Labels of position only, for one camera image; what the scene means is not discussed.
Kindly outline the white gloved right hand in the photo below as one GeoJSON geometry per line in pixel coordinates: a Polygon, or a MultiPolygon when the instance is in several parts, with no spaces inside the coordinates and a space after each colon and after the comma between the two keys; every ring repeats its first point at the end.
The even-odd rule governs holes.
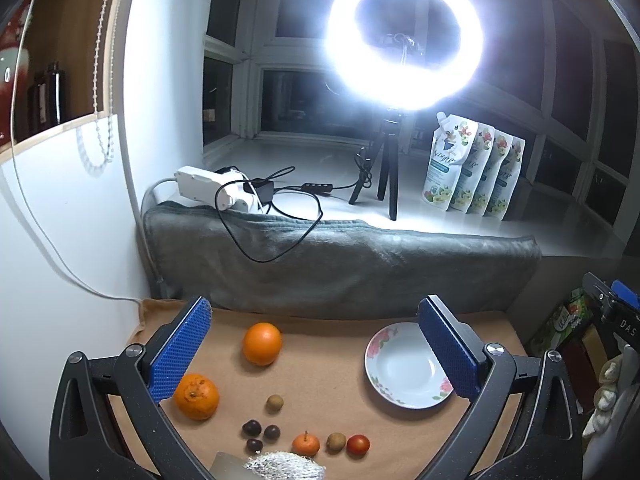
{"type": "Polygon", "coordinates": [[[582,430],[582,478],[617,479],[623,445],[638,442],[631,434],[639,426],[639,352],[626,344],[603,365],[599,384],[594,410],[582,430]]]}

